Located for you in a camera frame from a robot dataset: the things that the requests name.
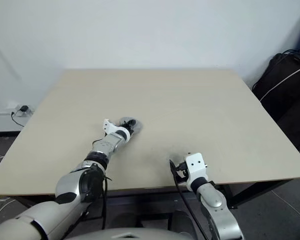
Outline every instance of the black bag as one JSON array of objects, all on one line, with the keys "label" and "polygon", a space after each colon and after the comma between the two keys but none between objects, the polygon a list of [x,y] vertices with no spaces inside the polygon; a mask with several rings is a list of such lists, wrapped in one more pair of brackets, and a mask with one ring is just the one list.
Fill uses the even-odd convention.
[{"label": "black bag", "polygon": [[[260,80],[252,88],[260,100],[271,88],[300,69],[300,57],[276,54]],[[300,151],[300,71],[270,91],[262,106]]]}]

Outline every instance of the table top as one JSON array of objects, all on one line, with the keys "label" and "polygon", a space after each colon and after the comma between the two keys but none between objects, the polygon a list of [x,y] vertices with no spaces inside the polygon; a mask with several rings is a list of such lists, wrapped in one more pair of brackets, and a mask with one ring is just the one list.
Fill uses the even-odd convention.
[{"label": "table top", "polygon": [[103,137],[105,118],[135,117],[110,190],[174,185],[169,159],[200,152],[216,184],[300,178],[300,154],[231,70],[66,70],[0,164],[0,195],[53,194]]}]

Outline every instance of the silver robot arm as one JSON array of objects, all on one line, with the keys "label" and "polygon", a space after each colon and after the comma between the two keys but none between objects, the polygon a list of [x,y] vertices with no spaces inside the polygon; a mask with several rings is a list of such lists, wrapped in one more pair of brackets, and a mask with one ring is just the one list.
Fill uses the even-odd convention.
[{"label": "silver robot arm", "polygon": [[73,171],[61,177],[55,201],[42,202],[0,224],[0,240],[60,240],[86,214],[87,207],[102,194],[111,155],[141,129],[135,119],[123,118],[119,126],[105,119],[106,136]]},{"label": "silver robot arm", "polygon": [[239,224],[227,207],[225,196],[208,182],[207,165],[201,153],[190,154],[175,166],[170,161],[171,172],[178,183],[185,182],[201,203],[201,211],[207,218],[213,240],[244,240]]}]

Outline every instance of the gray floor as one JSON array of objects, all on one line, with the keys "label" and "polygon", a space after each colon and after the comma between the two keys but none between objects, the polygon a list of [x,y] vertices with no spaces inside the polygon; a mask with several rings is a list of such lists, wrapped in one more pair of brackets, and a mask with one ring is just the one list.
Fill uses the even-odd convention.
[{"label": "gray floor", "polygon": [[[4,155],[13,143],[13,137],[0,137],[0,155]],[[239,222],[247,240],[300,240],[300,179],[292,180],[276,189],[274,192],[267,192],[245,204],[232,213]],[[0,208],[11,201],[0,202]],[[208,233],[207,221],[201,214],[200,205],[196,200],[189,201],[198,220]],[[0,212],[0,223],[12,218],[26,208],[15,201]],[[152,202],[146,204],[121,204],[109,205],[107,211],[107,224],[120,213],[164,213],[175,209],[185,210],[182,202]],[[83,233],[97,231],[101,228],[101,220],[81,222],[70,236],[77,236]],[[166,220],[155,220],[143,222],[145,227],[164,229],[167,227]]]}]

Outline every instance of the white wall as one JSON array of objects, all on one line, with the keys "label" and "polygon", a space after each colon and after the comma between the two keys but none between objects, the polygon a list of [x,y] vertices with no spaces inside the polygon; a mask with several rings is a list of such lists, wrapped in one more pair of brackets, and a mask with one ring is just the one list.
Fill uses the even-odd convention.
[{"label": "white wall", "polygon": [[251,86],[299,37],[300,0],[0,0],[0,112],[36,107],[64,68],[231,68]]}]

